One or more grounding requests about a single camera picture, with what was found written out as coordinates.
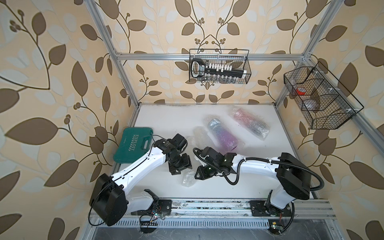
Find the clear ribbed glass vase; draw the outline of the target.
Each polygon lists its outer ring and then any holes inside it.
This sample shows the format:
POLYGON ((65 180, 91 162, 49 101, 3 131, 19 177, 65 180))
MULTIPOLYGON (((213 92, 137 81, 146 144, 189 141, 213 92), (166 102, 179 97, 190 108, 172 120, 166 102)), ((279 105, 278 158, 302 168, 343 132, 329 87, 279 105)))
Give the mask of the clear ribbed glass vase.
POLYGON ((182 173, 182 186, 186 188, 192 187, 196 183, 195 172, 192 170, 188 170, 182 173))

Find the purple vase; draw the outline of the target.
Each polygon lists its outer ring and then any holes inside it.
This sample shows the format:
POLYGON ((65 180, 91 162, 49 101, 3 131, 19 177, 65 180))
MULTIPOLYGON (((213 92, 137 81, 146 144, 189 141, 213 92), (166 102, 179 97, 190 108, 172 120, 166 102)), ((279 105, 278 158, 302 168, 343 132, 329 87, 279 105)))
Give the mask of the purple vase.
POLYGON ((245 143, 239 139, 218 116, 207 116, 205 125, 224 152, 240 151, 245 143))

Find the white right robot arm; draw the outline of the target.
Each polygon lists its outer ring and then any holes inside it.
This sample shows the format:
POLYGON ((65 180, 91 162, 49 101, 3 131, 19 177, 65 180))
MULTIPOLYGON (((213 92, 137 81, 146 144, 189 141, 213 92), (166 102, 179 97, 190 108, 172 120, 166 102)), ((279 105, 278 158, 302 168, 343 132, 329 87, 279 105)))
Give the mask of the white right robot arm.
POLYGON ((280 184, 267 197, 265 206, 268 209, 283 210, 294 200, 309 200, 310 192, 319 191, 325 186, 320 175, 289 153, 282 153, 275 158, 257 158, 236 153, 223 155, 210 147, 203 150, 193 148, 193 153, 195 159, 202 163, 195 174, 196 180, 219 176, 235 186, 241 173, 249 173, 279 181, 280 184))

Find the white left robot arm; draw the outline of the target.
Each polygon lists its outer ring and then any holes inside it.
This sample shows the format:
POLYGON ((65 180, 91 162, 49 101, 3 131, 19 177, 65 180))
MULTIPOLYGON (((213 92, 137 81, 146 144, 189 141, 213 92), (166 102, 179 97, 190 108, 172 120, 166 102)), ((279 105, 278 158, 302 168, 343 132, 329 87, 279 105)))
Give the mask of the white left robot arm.
POLYGON ((102 219, 100 224, 110 227, 124 216, 130 204, 130 191, 155 168, 168 163, 172 175, 179 175, 181 171, 191 169, 191 159, 184 152, 187 146, 187 140, 158 140, 130 166, 111 176, 102 174, 98 177, 89 205, 90 210, 95 211, 102 219))

